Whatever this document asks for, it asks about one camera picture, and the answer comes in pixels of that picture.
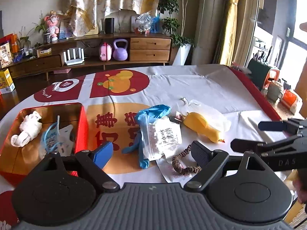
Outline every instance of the wooden tv cabinet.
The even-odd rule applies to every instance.
[[[87,58],[82,64],[66,66],[63,58],[63,51],[69,48],[77,47],[78,41],[86,41],[100,39],[109,44],[115,38],[124,38],[128,40],[128,59],[126,61],[116,61],[113,58],[109,61],[101,61],[99,59],[99,47],[97,47],[97,56]],[[115,64],[135,64],[135,63],[168,63],[172,51],[172,38],[164,34],[149,34],[141,35],[135,33],[114,33],[114,34],[97,34],[85,35],[81,37],[62,39],[54,41],[50,44],[45,44],[38,49],[52,48],[51,55],[25,59],[18,63],[10,64],[3,69],[8,68],[12,78],[19,78],[38,73],[46,73],[48,80],[48,72],[63,70],[67,68],[82,68]]]

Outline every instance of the white planter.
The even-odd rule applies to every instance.
[[[173,62],[173,66],[183,66],[185,64],[185,60],[188,57],[190,49],[191,49],[191,44],[179,47]]]

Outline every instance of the wooden drawer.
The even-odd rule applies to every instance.
[[[12,78],[24,76],[31,73],[45,72],[45,70],[61,67],[61,57],[60,55],[53,55],[42,57],[38,59],[33,59],[20,63],[16,66],[9,67],[9,71]]]
[[[37,71],[44,72],[44,70],[46,69],[52,69],[61,66],[61,57],[59,55],[53,55],[29,61],[27,63],[26,73],[32,73]]]
[[[25,68],[24,68],[24,64],[9,67],[9,71],[10,71],[12,78],[23,76],[26,73]]]
[[[130,49],[130,61],[165,61],[168,62],[168,50],[134,50]]]
[[[171,39],[160,38],[131,38],[130,49],[170,50]]]

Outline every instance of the red and white tablecloth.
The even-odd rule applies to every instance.
[[[127,71],[131,77],[121,79],[123,74],[127,76]],[[114,87],[108,89],[103,84],[106,80],[115,80],[117,83],[114,82]],[[270,118],[264,112],[267,108],[262,109],[259,104],[263,106],[263,103],[258,103],[263,99],[259,98],[260,93],[252,95],[246,88],[246,82],[249,81],[243,81],[243,85],[232,70],[221,65],[138,67],[67,79],[53,83],[8,112],[0,122],[0,143],[4,142],[8,129],[22,109],[80,102],[87,111],[88,148],[95,149],[101,140],[109,140],[114,144],[113,157],[104,169],[107,174],[120,185],[124,182],[165,182],[155,162],[151,162],[148,169],[141,170],[138,167],[137,153],[121,153],[122,148],[133,142],[138,128],[133,119],[134,113],[158,104],[180,111],[184,106],[181,98],[198,100],[224,114],[231,121],[231,128],[225,134],[225,143],[214,144],[206,137],[198,136],[182,126],[183,143],[179,151],[198,140],[211,150],[223,149],[230,155],[239,155],[230,148],[230,142],[234,138],[267,142],[285,138],[282,132],[259,131],[257,124]],[[195,166],[191,155],[186,157],[185,163]],[[162,172],[172,172],[170,164],[165,160],[161,160],[159,166]],[[180,179],[180,182],[183,184],[188,179]],[[0,177],[0,194],[7,190],[13,190],[13,187]]]

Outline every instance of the purple kettlebell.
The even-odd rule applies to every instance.
[[[125,48],[122,47],[117,47],[116,43],[117,42],[126,42]],[[128,53],[127,53],[127,47],[128,47],[128,41],[125,39],[117,39],[113,42],[114,46],[114,52],[113,52],[113,58],[118,60],[118,61],[124,61],[128,58]]]

